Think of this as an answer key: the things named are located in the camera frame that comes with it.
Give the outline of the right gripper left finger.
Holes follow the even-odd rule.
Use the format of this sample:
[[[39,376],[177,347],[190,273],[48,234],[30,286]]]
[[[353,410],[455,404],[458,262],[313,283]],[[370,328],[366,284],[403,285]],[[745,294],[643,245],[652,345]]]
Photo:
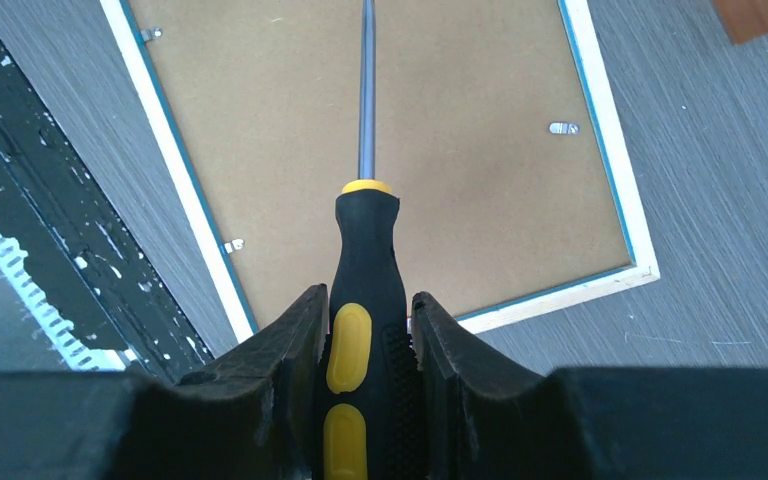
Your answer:
[[[0,479],[301,479],[327,290],[167,385],[138,370],[0,372]]]

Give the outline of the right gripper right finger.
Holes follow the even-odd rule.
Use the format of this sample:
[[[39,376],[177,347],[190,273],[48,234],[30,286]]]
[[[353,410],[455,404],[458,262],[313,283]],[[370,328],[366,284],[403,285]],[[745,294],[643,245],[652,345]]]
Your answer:
[[[412,300],[431,479],[768,479],[768,368],[529,370]]]

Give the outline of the black yellow screwdriver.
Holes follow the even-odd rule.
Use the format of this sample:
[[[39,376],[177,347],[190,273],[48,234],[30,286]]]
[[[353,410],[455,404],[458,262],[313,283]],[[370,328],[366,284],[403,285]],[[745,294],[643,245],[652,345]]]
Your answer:
[[[362,4],[357,177],[335,201],[341,249],[314,397],[317,479],[423,479],[423,393],[394,250],[400,200],[376,179],[376,9]]]

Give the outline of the blue picture frame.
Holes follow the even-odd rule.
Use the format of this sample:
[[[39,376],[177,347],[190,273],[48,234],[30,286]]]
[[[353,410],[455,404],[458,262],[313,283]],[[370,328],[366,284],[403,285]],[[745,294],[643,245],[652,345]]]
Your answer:
[[[358,1],[105,1],[221,309],[214,349],[332,280]],[[377,177],[409,293],[479,333],[660,276],[589,1],[381,1]]]

